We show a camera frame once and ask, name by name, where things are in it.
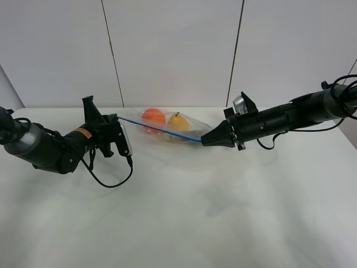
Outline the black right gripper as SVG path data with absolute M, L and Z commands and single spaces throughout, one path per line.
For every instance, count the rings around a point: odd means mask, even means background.
M 238 147 L 245 150 L 245 143 L 256 140 L 263 126 L 263 117 L 266 117 L 267 109 L 259 111 L 255 103 L 247 94 L 240 94 L 248 109 L 246 114 L 237 114 L 232 107 L 224 110 L 225 120 L 210 132 L 201 136 L 201 144 L 205 147 L 222 146 Z

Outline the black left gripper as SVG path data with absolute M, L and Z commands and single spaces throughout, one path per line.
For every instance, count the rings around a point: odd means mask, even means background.
M 81 157 L 91 149 L 99 149 L 104 157 L 112 157 L 111 144 L 118 137 L 117 114 L 102 115 L 93 102 L 94 96 L 82 99 L 85 123 L 71 131 L 71 148 Z

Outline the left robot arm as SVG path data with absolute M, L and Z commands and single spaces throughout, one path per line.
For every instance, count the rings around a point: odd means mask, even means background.
M 59 174 L 74 172 L 83 156 L 89 153 L 94 158 L 97 149 L 104 157 L 112 157 L 112 143 L 121 156 L 130 156 L 127 134 L 117 115 L 102 115 L 92 96 L 82 101 L 85 122 L 65 136 L 27 118 L 13 118 L 12 110 L 1 108 L 1 145 L 35 169 Z

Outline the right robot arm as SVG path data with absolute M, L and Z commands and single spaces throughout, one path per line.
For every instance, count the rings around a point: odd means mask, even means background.
M 336 119 L 354 118 L 356 82 L 349 85 L 321 84 L 322 90 L 297 97 L 287 104 L 258 110 L 245 94 L 224 111 L 225 120 L 201 137 L 203 146 L 245 149 L 245 143 L 260 138 L 277 138 L 288 132 L 306 132 L 309 127 Z

